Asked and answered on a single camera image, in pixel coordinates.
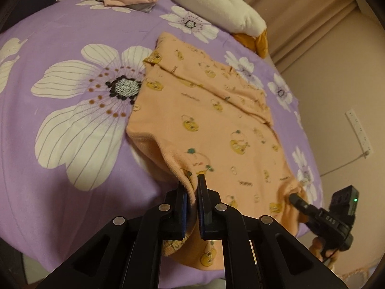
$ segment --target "white flower print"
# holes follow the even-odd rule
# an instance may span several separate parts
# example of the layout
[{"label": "white flower print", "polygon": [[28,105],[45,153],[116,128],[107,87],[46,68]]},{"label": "white flower print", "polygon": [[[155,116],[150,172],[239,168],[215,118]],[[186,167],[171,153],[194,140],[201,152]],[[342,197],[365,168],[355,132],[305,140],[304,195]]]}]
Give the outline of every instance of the white flower print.
[{"label": "white flower print", "polygon": [[132,46],[119,52],[107,45],[86,45],[87,61],[72,59],[48,68],[31,89],[37,97],[90,98],[49,114],[35,141],[44,168],[65,164],[70,182],[87,191],[101,185],[115,164],[151,50]]},{"label": "white flower print", "polygon": [[274,82],[269,82],[267,86],[270,91],[277,96],[279,104],[287,111],[290,111],[289,104],[293,101],[293,96],[289,92],[289,87],[283,78],[277,74],[274,74]]},{"label": "white flower print", "polygon": [[175,14],[160,15],[161,18],[169,21],[170,26],[179,28],[185,33],[192,33],[205,43],[209,43],[208,39],[214,40],[217,37],[219,29],[211,25],[207,20],[180,6],[174,5],[171,10]]},{"label": "white flower print", "polygon": [[238,74],[245,79],[249,84],[256,86],[258,89],[263,89],[261,80],[253,75],[254,64],[249,62],[247,57],[241,57],[239,60],[230,51],[226,51],[226,63],[236,69]]},{"label": "white flower print", "polygon": [[26,41],[27,39],[20,42],[18,38],[11,38],[0,49],[0,93],[3,92],[6,86],[6,83],[8,82],[8,77],[11,72],[11,69],[13,65],[16,63],[16,61],[20,58],[20,56],[16,56],[11,61],[4,62],[4,60],[7,57],[19,52],[20,48],[24,43],[26,43]]},{"label": "white flower print", "polygon": [[297,180],[301,181],[306,191],[308,203],[313,204],[317,200],[317,190],[314,186],[314,176],[310,166],[308,166],[304,153],[298,148],[292,154],[294,161],[297,163],[299,170],[297,172]]},{"label": "white flower print", "polygon": [[294,115],[295,115],[295,117],[297,118],[297,123],[298,123],[298,125],[299,125],[299,126],[301,127],[301,129],[303,130],[302,122],[301,122],[301,114],[298,113],[298,112],[296,112],[296,111],[294,111]]},{"label": "white flower print", "polygon": [[131,13],[131,10],[127,7],[109,7],[104,6],[103,2],[99,2],[96,0],[81,0],[83,2],[77,3],[76,5],[91,5],[90,9],[113,9],[117,12]]}]

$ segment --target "electrical outlet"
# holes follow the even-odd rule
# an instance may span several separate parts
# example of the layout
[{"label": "electrical outlet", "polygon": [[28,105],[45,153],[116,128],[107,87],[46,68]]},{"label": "electrical outlet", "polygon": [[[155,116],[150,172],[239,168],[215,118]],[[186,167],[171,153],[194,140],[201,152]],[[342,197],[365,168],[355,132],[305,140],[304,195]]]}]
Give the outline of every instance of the electrical outlet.
[{"label": "electrical outlet", "polygon": [[368,136],[366,135],[365,130],[361,125],[361,122],[359,121],[353,109],[350,109],[349,111],[347,111],[345,115],[348,118],[350,124],[352,125],[354,133],[356,134],[359,144],[362,148],[362,152],[368,151],[369,154],[365,156],[365,157],[368,157],[373,153],[373,149],[372,149],[372,146],[370,145]]}]

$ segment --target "pillow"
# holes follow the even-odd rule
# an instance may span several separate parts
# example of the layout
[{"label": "pillow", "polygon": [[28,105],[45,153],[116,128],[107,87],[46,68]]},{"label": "pillow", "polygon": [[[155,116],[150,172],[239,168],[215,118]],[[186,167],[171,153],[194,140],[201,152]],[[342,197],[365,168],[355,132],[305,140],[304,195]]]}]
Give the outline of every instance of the pillow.
[{"label": "pillow", "polygon": [[243,0],[173,0],[230,33],[259,36],[266,29],[261,16]]}]

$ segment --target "purple floral bedspread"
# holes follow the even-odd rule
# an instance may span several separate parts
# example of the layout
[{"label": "purple floral bedspread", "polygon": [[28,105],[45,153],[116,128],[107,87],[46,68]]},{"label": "purple floral bedspread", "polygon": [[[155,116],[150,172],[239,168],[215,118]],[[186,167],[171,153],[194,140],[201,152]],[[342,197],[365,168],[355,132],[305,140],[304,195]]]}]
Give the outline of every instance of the purple floral bedspread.
[{"label": "purple floral bedspread", "polygon": [[[298,101],[257,55],[170,0],[150,14],[62,0],[0,35],[0,237],[47,270],[115,216],[140,216],[175,187],[150,177],[125,134],[142,60],[164,31],[265,90],[288,164],[321,204]],[[159,287],[223,275],[164,258]]]}]

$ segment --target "cartoon print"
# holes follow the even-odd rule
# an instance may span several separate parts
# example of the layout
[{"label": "cartoon print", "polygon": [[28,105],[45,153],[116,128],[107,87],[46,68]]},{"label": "cartoon print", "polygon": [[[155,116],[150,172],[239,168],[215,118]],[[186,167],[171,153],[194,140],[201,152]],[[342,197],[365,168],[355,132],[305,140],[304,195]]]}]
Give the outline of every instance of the cartoon print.
[{"label": "cartoon print", "polygon": [[225,89],[227,90],[227,91],[231,91],[231,92],[234,92],[235,90],[236,90],[236,88],[233,86],[233,87],[229,87],[229,86],[227,86],[227,85],[224,85],[224,87],[225,87]]},{"label": "cartoon print", "polygon": [[238,202],[235,200],[234,196],[226,196],[226,202],[229,206],[238,208]]},{"label": "cartoon print", "polygon": [[266,143],[266,139],[265,139],[265,137],[263,136],[262,132],[259,129],[254,128],[253,131],[257,135],[257,137],[258,137],[260,142]]},{"label": "cartoon print", "polygon": [[219,101],[215,101],[214,99],[211,99],[211,103],[212,103],[212,106],[214,107],[214,109],[216,109],[218,112],[223,111],[223,106],[221,105],[221,103]]},{"label": "cartoon print", "polygon": [[238,154],[244,154],[246,148],[249,147],[246,136],[240,131],[237,130],[231,134],[230,141],[231,148]]},{"label": "cartoon print", "polygon": [[189,158],[195,167],[197,175],[205,175],[207,171],[214,171],[214,169],[211,167],[210,160],[206,155],[195,151],[193,148],[188,149],[186,153],[191,154]]},{"label": "cartoon print", "polygon": [[214,263],[215,257],[216,250],[214,248],[214,242],[210,241],[207,243],[207,246],[204,249],[204,253],[201,256],[201,264],[206,267],[211,266]]},{"label": "cartoon print", "polygon": [[194,122],[194,119],[192,117],[182,115],[182,120],[184,128],[186,128],[188,131],[198,131],[199,125]]},{"label": "cartoon print", "polygon": [[238,183],[241,184],[242,186],[246,186],[246,187],[252,187],[253,186],[253,183],[251,183],[250,181],[238,180]]},{"label": "cartoon print", "polygon": [[147,79],[146,86],[152,90],[162,91],[163,85],[158,81],[150,81]]},{"label": "cartoon print", "polygon": [[185,86],[188,86],[190,88],[194,88],[196,87],[196,84],[194,84],[193,82],[191,81],[188,81],[186,79],[182,79],[182,78],[177,78],[182,84],[184,84]]},{"label": "cartoon print", "polygon": [[263,177],[265,178],[266,183],[271,183],[270,174],[267,170],[263,170]]},{"label": "cartoon print", "polygon": [[270,203],[269,204],[270,213],[274,216],[278,215],[278,213],[282,212],[282,204],[281,203]]},{"label": "cartoon print", "polygon": [[184,60],[183,54],[179,50],[175,50],[174,54],[176,55],[176,57],[178,58],[179,61]]},{"label": "cartoon print", "polygon": [[211,66],[206,64],[206,63],[198,63],[199,67],[201,69],[203,69],[206,73],[207,76],[209,76],[210,78],[214,78],[216,76],[216,74],[210,69]]},{"label": "cartoon print", "polygon": [[182,171],[187,178],[190,178],[193,175],[192,172],[185,170],[183,168],[179,168],[179,170]]},{"label": "cartoon print", "polygon": [[237,175],[237,174],[238,174],[238,171],[237,171],[237,169],[235,168],[235,166],[231,166],[231,167],[230,167],[230,171],[231,171],[234,175]]},{"label": "cartoon print", "polygon": [[151,55],[144,59],[145,62],[151,64],[157,64],[162,60],[162,56],[159,54],[157,50],[154,50]]},{"label": "cartoon print", "polygon": [[172,247],[174,251],[178,251],[184,244],[185,240],[163,240],[163,249]]}]

